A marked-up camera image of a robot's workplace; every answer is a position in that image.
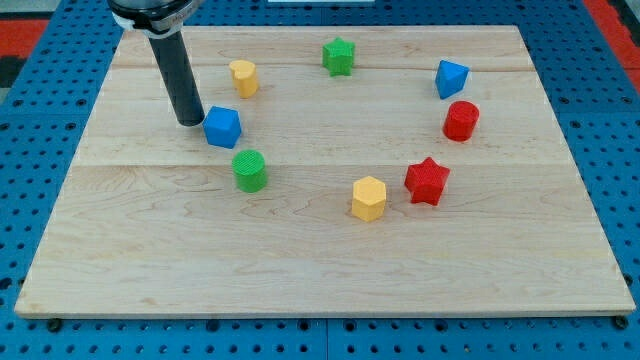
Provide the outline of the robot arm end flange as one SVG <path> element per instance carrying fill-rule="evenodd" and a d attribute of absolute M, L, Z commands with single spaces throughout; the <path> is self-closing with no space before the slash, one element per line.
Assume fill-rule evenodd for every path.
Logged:
<path fill-rule="evenodd" d="M 150 39 L 179 32 L 204 0 L 107 0 L 115 22 L 126 31 L 139 31 Z"/>

